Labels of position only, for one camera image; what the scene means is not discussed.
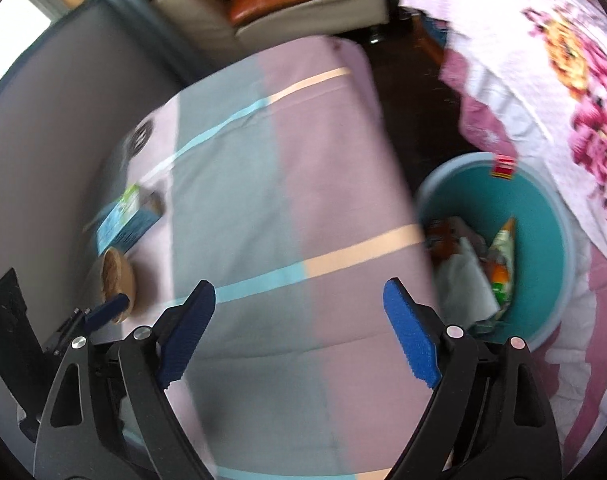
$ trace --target wooden bowl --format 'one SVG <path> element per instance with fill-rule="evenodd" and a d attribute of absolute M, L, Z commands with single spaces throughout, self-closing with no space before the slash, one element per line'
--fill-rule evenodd
<path fill-rule="evenodd" d="M 109 247 L 101 260 L 101 300 L 109 300 L 120 292 L 130 300 L 128 308 L 113 319 L 113 322 L 121 323 L 130 316 L 135 306 L 135 290 L 133 267 L 121 251 Z"/>

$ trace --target yellow flower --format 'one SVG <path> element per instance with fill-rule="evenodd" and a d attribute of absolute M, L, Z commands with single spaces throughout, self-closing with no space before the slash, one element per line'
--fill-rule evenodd
<path fill-rule="evenodd" d="M 574 99 L 587 90 L 588 66 L 581 42 L 565 20 L 552 20 L 545 29 L 545 47 L 557 78 Z"/>

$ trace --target metal bolt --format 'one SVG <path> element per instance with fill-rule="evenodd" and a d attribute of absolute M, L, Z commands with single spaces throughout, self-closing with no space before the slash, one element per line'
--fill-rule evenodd
<path fill-rule="evenodd" d="M 523 350 L 525 348 L 525 341 L 520 337 L 511 337 L 510 346 L 512 346 L 512 348 L 516 348 L 517 350 Z"/>
<path fill-rule="evenodd" d="M 463 329 L 456 325 L 450 325 L 447 329 L 445 329 L 445 333 L 447 333 L 453 339 L 461 339 L 463 337 Z"/>
<path fill-rule="evenodd" d="M 84 348 L 86 346 L 86 338 L 83 335 L 76 337 L 72 340 L 71 346 L 76 350 L 79 348 Z"/>
<path fill-rule="evenodd" d="M 152 330 L 149 326 L 140 326 L 139 328 L 135 328 L 133 337 L 137 340 L 146 339 L 151 333 Z"/>

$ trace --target trash can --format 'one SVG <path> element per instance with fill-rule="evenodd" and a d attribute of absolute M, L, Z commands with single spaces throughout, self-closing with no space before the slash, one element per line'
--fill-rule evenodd
<path fill-rule="evenodd" d="M 460 216 L 488 245 L 506 220 L 517 219 L 513 301 L 493 333 L 504 343 L 518 335 L 531 350 L 556 329 L 570 300 L 577 262 L 570 212 L 541 173 L 519 163 L 511 180 L 491 176 L 492 153 L 448 161 L 422 183 L 417 196 L 424 227 Z"/>

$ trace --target wall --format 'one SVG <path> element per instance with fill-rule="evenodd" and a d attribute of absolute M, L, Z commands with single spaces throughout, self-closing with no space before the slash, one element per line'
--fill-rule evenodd
<path fill-rule="evenodd" d="M 0 82 L 0 276 L 16 268 L 40 342 L 74 308 L 72 248 L 101 160 L 179 90 L 101 0 L 53 25 Z M 0 435 L 32 471 L 16 413 L 0 378 Z"/>

